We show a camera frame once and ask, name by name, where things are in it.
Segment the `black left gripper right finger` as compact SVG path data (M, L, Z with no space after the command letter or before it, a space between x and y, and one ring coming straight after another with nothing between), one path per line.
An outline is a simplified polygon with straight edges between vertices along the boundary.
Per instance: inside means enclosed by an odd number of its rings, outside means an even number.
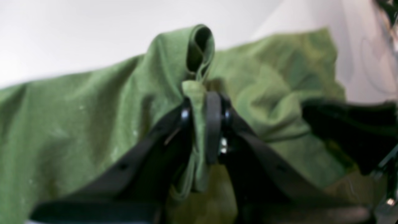
M206 95L207 164L224 164L238 214L235 224L371 224L372 210L331 197L261 141L217 93Z

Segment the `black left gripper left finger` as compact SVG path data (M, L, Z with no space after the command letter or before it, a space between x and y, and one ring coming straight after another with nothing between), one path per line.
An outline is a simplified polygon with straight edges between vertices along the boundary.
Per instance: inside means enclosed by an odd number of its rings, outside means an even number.
M169 189L189 162L189 99L163 116L114 165L85 187L37 205L31 224L166 224Z

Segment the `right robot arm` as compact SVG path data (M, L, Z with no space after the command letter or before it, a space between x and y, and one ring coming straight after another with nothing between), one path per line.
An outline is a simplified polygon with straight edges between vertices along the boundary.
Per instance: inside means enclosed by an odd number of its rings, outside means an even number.
M352 104L325 98L301 104L302 117L320 139L334 143L362 175L386 178L375 208L378 224L397 223L397 104Z

